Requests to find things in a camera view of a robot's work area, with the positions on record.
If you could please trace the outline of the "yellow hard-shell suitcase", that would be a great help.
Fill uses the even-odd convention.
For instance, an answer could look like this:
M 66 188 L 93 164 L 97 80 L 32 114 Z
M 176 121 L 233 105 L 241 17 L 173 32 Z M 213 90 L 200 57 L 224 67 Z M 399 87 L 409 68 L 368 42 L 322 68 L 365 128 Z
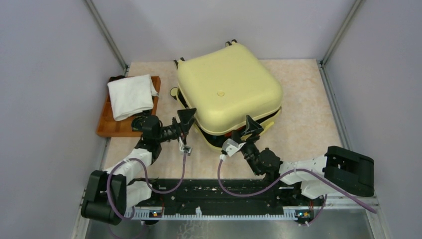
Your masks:
M 282 111 L 283 89 L 262 62 L 233 39 L 223 49 L 174 61 L 178 85 L 172 97 L 184 108 L 195 108 L 195 130 L 209 147 L 221 149 L 233 131 L 243 139 L 246 118 L 264 130 Z

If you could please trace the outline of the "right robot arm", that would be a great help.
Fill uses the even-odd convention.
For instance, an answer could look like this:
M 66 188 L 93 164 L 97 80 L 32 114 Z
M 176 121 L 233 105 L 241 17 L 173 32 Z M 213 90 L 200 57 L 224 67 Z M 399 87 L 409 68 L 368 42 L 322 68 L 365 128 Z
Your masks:
M 255 145 L 264 127 L 251 116 L 246 116 L 244 129 L 233 130 L 222 146 L 228 156 L 243 155 L 255 175 L 283 182 L 300 183 L 292 191 L 292 199 L 305 205 L 323 194 L 345 191 L 360 197 L 374 196 L 374 160 L 351 150 L 330 146 L 323 156 L 309 160 L 283 162 L 272 150 L 259 150 Z

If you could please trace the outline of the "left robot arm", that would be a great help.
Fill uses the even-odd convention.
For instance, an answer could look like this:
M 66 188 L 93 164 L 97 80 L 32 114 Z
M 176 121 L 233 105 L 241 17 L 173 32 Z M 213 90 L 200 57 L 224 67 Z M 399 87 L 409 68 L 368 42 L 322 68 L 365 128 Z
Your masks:
M 169 126 L 163 126 L 156 115 L 136 119 L 133 124 L 142 135 L 135 148 L 115 166 L 105 171 L 93 171 L 86 186 L 85 196 L 81 206 L 81 216 L 118 225 L 126 220 L 127 209 L 134 210 L 143 201 L 153 206 L 159 201 L 159 194 L 170 194 L 176 191 L 184 180 L 185 173 L 176 186 L 170 190 L 154 189 L 149 182 L 147 168 L 159 157 L 163 142 L 177 140 L 179 150 L 183 154 L 183 162 L 192 152 L 187 146 L 187 136 L 195 122 L 196 109 L 177 111 L 177 118 L 172 118 Z

